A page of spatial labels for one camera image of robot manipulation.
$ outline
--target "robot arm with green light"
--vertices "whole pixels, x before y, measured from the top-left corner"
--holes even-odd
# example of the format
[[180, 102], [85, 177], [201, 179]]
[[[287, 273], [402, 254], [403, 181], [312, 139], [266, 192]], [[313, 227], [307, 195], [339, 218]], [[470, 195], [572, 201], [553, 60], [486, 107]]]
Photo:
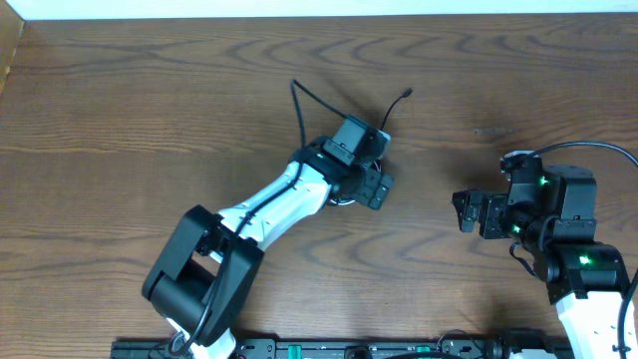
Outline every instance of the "robot arm with green light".
[[[594, 241], [596, 180], [576, 166], [543, 166], [540, 154], [563, 147], [614, 145], [565, 143], [536, 152], [513, 152], [501, 159], [509, 191], [467, 189], [454, 193], [459, 227], [472, 232], [476, 221], [485, 239], [513, 238], [509, 253], [543, 281], [556, 305], [575, 358], [638, 358], [630, 283], [620, 252]], [[522, 246], [533, 265], [516, 256]]]

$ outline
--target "white background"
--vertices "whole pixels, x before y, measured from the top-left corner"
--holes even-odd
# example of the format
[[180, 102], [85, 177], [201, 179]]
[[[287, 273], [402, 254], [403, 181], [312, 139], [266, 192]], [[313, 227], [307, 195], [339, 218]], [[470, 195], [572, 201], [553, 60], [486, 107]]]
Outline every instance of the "white background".
[[25, 20], [638, 12], [638, 0], [8, 0]]

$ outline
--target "wooden table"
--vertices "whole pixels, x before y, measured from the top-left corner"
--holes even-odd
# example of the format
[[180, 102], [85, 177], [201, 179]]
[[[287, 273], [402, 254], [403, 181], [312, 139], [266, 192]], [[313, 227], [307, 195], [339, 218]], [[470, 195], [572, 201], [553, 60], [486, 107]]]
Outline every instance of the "wooden table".
[[[638, 16], [442, 16], [29, 23], [0, 106], [0, 357], [104, 358], [170, 329], [141, 296], [179, 218], [251, 196], [298, 146], [297, 78], [387, 130], [396, 186], [376, 212], [322, 210], [270, 247], [236, 327], [282, 338], [423, 338], [507, 326], [563, 335], [510, 240], [450, 205], [506, 189], [517, 149], [638, 150]], [[307, 98], [310, 138], [340, 120]], [[638, 174], [595, 171], [597, 239], [638, 265]]]

